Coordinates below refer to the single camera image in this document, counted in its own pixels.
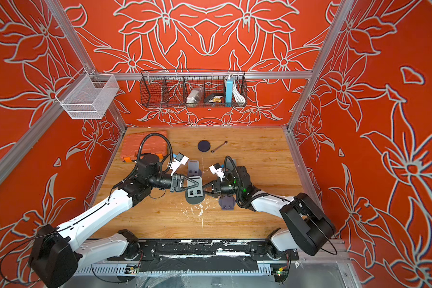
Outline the purple phone stand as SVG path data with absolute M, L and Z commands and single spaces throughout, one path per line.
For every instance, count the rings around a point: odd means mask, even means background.
M 236 201 L 232 195 L 225 195 L 218 199 L 218 203 L 223 211 L 233 211 Z
M 197 160 L 188 161 L 187 176 L 202 176 L 202 171 L 199 168 L 199 162 Z

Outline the dark grey phone stand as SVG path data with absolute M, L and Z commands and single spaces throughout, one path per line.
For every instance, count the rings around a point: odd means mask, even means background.
M 186 192 L 186 201 L 191 205 L 200 204 L 204 199 L 204 190 L 203 190 L 203 182 L 201 176 L 191 176 L 190 178 L 195 178 L 199 181 L 198 189 L 193 193 L 189 191 Z

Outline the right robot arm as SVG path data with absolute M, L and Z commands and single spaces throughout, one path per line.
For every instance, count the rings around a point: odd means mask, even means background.
M 267 237 L 271 257 L 289 250 L 301 250 L 316 255 L 336 234 L 336 227 L 312 198 L 300 193 L 296 196 L 278 196 L 257 188 L 251 182 L 244 166 L 236 166 L 227 156 L 224 164 L 210 166 L 217 177 L 204 185 L 207 195 L 228 198 L 232 206 L 264 212 L 282 219 L 285 229 L 277 229 Z

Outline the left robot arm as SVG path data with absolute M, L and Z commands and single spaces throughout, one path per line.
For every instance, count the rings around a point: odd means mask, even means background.
M 58 288 L 69 281 L 79 268 L 100 260 L 116 257 L 127 250 L 139 252 L 135 238 L 127 231 L 87 243 L 87 239 L 118 215 L 126 212 L 146 197 L 153 188 L 184 192 L 188 178 L 176 170 L 188 162 L 188 157 L 170 153 L 166 170 L 155 154 L 138 152 L 132 171 L 115 184 L 109 196 L 71 220 L 38 230 L 28 264 L 48 288 Z

